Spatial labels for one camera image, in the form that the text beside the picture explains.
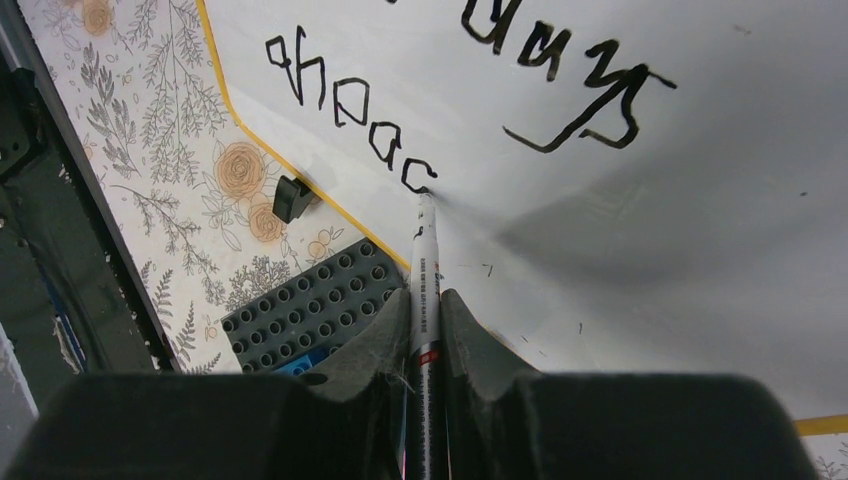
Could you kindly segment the yellow framed whiteboard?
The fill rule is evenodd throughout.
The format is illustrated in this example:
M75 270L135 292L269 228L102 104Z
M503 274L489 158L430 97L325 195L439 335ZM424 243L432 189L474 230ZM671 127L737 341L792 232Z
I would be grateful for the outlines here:
M847 430L843 1L201 1L237 125L541 369Z

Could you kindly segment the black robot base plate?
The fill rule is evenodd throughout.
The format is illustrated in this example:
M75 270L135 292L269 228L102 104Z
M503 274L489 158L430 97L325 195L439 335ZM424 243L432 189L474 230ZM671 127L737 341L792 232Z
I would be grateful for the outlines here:
M178 364L20 5L1 5L1 356L43 403Z

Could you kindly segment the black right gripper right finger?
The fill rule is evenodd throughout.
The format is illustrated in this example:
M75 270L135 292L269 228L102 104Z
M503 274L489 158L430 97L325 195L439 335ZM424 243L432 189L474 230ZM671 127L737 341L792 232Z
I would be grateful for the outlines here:
M813 479L772 393L741 376L544 373L441 296L456 479Z

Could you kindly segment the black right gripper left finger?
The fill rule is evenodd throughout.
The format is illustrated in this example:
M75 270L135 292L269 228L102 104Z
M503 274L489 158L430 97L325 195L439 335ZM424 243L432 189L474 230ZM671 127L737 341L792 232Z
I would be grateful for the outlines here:
M410 298L306 373L85 375L48 403L10 479L394 479Z

